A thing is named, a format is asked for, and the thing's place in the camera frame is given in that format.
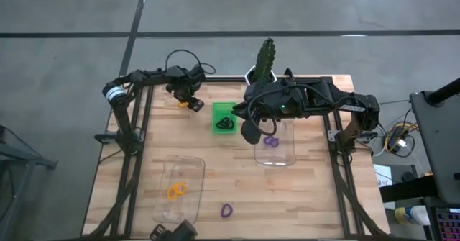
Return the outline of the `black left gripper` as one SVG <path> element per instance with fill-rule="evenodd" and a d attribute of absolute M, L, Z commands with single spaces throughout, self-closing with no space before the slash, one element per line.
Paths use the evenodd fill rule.
<path fill-rule="evenodd" d="M 173 66 L 166 70 L 166 76 L 170 78 L 166 90 L 179 101 L 179 104 L 188 103 L 188 108 L 195 112 L 199 112 L 203 108 L 203 101 L 194 97 L 195 92 L 206 79 L 202 67 L 195 65 L 189 71 L 180 66 Z"/>

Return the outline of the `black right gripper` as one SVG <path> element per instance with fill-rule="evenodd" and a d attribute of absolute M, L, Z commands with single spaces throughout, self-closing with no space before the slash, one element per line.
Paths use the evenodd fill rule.
<path fill-rule="evenodd" d="M 277 133 L 277 120 L 272 109 L 264 102 L 264 97 L 273 94 L 264 86 L 256 83 L 247 86 L 244 101 L 232 107 L 232 113 L 244 120 L 241 125 L 241 135 L 251 145 L 259 143 L 261 136 L 272 137 Z M 271 132 L 264 131 L 259 125 L 262 121 L 272 121 Z"/>

